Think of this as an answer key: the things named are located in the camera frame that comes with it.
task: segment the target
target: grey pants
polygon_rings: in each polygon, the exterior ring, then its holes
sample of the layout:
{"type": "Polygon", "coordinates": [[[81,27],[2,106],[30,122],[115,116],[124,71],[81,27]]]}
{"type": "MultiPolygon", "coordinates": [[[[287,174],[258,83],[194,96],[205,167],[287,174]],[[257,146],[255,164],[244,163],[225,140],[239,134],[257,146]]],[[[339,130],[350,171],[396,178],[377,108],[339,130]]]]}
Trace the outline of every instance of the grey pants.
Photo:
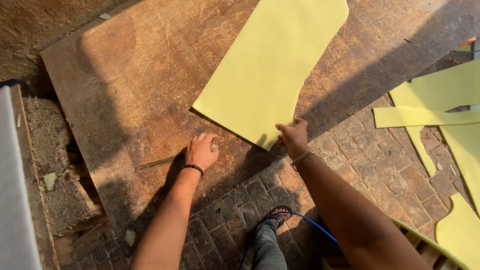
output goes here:
{"type": "Polygon", "coordinates": [[[287,263],[276,241],[276,222],[266,220],[255,230],[254,270],[287,270],[287,263]]]}

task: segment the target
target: floor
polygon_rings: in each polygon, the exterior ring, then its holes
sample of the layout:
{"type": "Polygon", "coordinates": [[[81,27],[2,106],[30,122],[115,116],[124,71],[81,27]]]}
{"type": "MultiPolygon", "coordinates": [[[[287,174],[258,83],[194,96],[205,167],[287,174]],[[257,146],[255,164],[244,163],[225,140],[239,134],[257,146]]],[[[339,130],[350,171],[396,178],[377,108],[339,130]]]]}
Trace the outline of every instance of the floor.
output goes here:
{"type": "MultiPolygon", "coordinates": [[[[468,201],[462,177],[437,127],[426,127],[421,133],[427,152],[443,167],[432,178],[428,178],[405,128],[375,129],[372,107],[391,106],[388,95],[382,96],[311,141],[310,146],[383,212],[434,239],[435,223],[451,208],[449,196],[459,191],[468,201]]],[[[180,269],[238,269],[248,233],[277,205],[289,205],[321,223],[290,162],[285,158],[273,164],[192,216],[180,269]]],[[[289,269],[308,269],[318,255],[340,252],[299,217],[290,218],[278,233],[289,269]]],[[[116,242],[109,242],[65,269],[127,269],[129,261],[118,251],[116,242]]],[[[244,269],[250,268],[251,261],[252,252],[244,269]]]]}

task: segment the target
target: orange object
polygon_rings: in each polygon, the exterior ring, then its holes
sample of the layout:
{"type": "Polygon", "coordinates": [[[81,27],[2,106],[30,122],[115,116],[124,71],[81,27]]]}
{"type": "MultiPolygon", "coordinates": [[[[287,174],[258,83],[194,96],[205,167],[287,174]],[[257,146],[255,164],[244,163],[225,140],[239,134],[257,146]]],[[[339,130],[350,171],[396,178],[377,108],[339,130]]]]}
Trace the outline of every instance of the orange object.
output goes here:
{"type": "Polygon", "coordinates": [[[458,47],[459,47],[459,48],[465,47],[466,45],[472,43],[472,42],[475,41],[475,40],[477,40],[477,38],[476,38],[476,37],[472,37],[471,39],[465,41],[464,43],[462,43],[462,45],[460,45],[460,46],[458,46],[458,47]]]}

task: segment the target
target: wristband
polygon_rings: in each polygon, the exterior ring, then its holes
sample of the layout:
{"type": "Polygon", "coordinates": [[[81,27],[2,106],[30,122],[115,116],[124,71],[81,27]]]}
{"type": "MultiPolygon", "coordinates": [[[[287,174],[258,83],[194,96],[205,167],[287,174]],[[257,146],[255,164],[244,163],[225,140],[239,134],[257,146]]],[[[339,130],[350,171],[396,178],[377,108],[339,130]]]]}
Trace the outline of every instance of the wristband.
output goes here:
{"type": "Polygon", "coordinates": [[[303,153],[301,156],[299,156],[292,162],[292,167],[295,167],[297,164],[300,163],[300,161],[306,159],[309,155],[312,155],[312,154],[314,154],[312,150],[308,150],[307,152],[303,153]]]}
{"type": "Polygon", "coordinates": [[[196,164],[187,164],[187,165],[184,165],[182,167],[182,170],[185,169],[185,168],[194,168],[194,169],[197,169],[199,172],[200,172],[200,177],[202,177],[204,175],[204,171],[202,169],[200,169],[200,167],[198,167],[196,164]]]}

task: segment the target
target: blue cable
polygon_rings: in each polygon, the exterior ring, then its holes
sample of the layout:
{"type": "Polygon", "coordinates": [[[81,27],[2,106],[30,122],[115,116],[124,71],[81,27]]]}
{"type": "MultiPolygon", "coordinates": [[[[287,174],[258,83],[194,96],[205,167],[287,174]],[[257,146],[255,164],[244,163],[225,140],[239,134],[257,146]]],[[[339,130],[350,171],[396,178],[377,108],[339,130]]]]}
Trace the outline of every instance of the blue cable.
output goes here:
{"type": "MultiPolygon", "coordinates": [[[[297,216],[299,216],[299,217],[302,217],[302,218],[310,221],[313,225],[315,225],[315,227],[317,227],[317,228],[319,228],[320,230],[322,230],[322,232],[324,232],[324,233],[325,233],[326,235],[328,235],[328,237],[330,237],[336,244],[338,244],[337,240],[336,240],[331,234],[327,233],[327,231],[324,230],[322,227],[320,227],[317,223],[315,223],[315,222],[312,221],[311,219],[309,219],[309,218],[307,218],[307,217],[305,217],[305,216],[302,216],[302,215],[300,215],[300,214],[298,214],[298,213],[295,213],[295,212],[285,211],[285,212],[278,212],[278,213],[275,213],[275,214],[271,214],[271,215],[269,215],[268,217],[266,217],[264,220],[262,220],[262,222],[265,221],[265,220],[270,219],[270,217],[272,217],[272,216],[275,216],[275,215],[278,215],[278,214],[284,214],[284,213],[285,213],[285,214],[288,213],[288,214],[292,214],[292,215],[297,215],[297,216]]],[[[241,259],[240,270],[242,270],[243,264],[245,264],[245,259],[246,259],[246,257],[247,257],[247,253],[248,253],[248,250],[249,250],[249,248],[250,248],[250,245],[249,245],[249,244],[250,244],[250,243],[247,243],[247,246],[245,247],[245,252],[243,253],[243,258],[241,259]]]]}
{"type": "Polygon", "coordinates": [[[479,52],[480,49],[478,50],[453,50],[454,52],[464,52],[464,53],[474,53],[474,52],[479,52]]]}

